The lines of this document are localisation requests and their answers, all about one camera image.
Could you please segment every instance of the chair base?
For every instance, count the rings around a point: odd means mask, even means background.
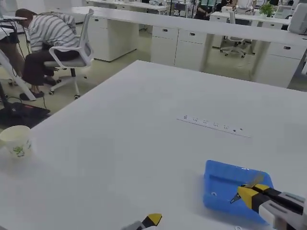
[[[54,91],[56,89],[58,89],[58,88],[60,88],[60,87],[62,87],[64,85],[73,83],[74,86],[75,86],[75,90],[76,90],[76,94],[74,96],[74,99],[75,100],[78,99],[80,97],[79,87],[78,87],[78,84],[77,84],[77,78],[78,77],[84,77],[85,79],[87,79],[87,77],[85,75],[76,75],[75,69],[71,69],[71,76],[59,77],[59,80],[57,81],[57,84],[50,88],[49,95],[53,95]]]
[[[236,52],[241,55],[242,58],[245,57],[246,52],[244,49],[240,48],[239,46],[232,46],[232,47],[223,47],[220,49],[221,53],[225,53],[225,56],[228,56],[231,52]]]

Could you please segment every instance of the striped shirt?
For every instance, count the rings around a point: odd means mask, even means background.
[[[74,18],[59,13],[44,13],[33,17],[29,28],[32,52],[38,52],[43,44],[50,46],[77,47]]]

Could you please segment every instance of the green plant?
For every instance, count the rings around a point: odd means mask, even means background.
[[[259,7],[259,11],[261,14],[265,14],[268,17],[271,17],[273,12],[274,12],[274,7],[273,5],[269,4],[269,3],[265,3],[262,6]]]

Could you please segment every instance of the tabletop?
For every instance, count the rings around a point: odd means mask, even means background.
[[[87,1],[101,3],[101,4],[131,6],[131,7],[151,9],[151,10],[157,10],[157,11],[167,10],[167,6],[155,6],[155,5],[151,5],[148,3],[137,2],[137,1],[132,1],[132,2],[123,2],[123,1],[115,1],[115,0],[87,0]]]
[[[227,35],[253,39],[265,42],[276,42],[287,45],[307,47],[307,36],[294,34],[285,30],[252,27],[230,23],[210,22],[192,18],[158,15],[134,11],[114,10],[102,7],[73,7],[61,9],[63,13],[87,14],[89,9],[94,10],[95,17],[117,20],[129,23],[178,28],[192,32],[208,33],[213,35]]]
[[[211,16],[215,17],[224,17],[229,18],[229,12],[214,12]],[[247,15],[247,14],[236,14],[236,19],[243,19],[243,20],[251,20],[251,21],[258,21],[258,22],[268,22],[268,23],[280,23],[284,25],[288,25],[290,23],[290,19],[282,19],[282,18],[263,18],[261,16],[255,15]]]
[[[241,127],[251,136],[177,120]],[[204,208],[207,160],[270,174],[304,195],[307,94],[136,61],[32,129],[35,154],[0,150],[0,224],[9,230],[263,229]]]

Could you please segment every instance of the dark pants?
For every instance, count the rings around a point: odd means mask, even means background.
[[[48,46],[44,46],[43,50],[27,55],[24,64],[23,80],[27,83],[35,86],[44,85],[44,76],[53,76],[54,72],[51,69],[45,67],[45,61],[54,61],[53,57],[49,53]],[[60,61],[70,61],[79,56],[77,51],[61,52],[56,50],[55,54]]]

